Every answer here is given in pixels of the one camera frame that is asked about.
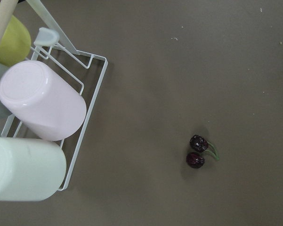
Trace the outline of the dark red cherry pair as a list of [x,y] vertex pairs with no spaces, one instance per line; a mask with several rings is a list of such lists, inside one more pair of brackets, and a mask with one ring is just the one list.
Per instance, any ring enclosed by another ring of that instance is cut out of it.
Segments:
[[193,169],[199,169],[205,164],[204,154],[211,155],[216,161],[220,160],[216,147],[200,135],[193,135],[189,145],[192,151],[186,155],[186,163]]

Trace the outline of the white plastic cup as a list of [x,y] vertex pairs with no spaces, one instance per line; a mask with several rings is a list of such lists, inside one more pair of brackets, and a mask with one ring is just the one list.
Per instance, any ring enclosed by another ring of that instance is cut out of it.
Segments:
[[54,142],[0,137],[0,201],[42,201],[66,174],[63,150]]

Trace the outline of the pink plastic cup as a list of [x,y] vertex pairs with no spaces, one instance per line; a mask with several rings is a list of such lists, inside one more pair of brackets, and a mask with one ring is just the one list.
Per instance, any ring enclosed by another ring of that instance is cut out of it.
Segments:
[[0,80],[0,101],[41,139],[58,141],[83,124],[83,97],[49,66],[23,61],[10,67]]

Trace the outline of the yellow plastic cup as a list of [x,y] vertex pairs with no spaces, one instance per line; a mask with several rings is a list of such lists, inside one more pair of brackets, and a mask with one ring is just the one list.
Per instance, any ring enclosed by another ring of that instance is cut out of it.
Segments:
[[31,36],[27,28],[14,15],[0,42],[0,63],[11,67],[28,56]]

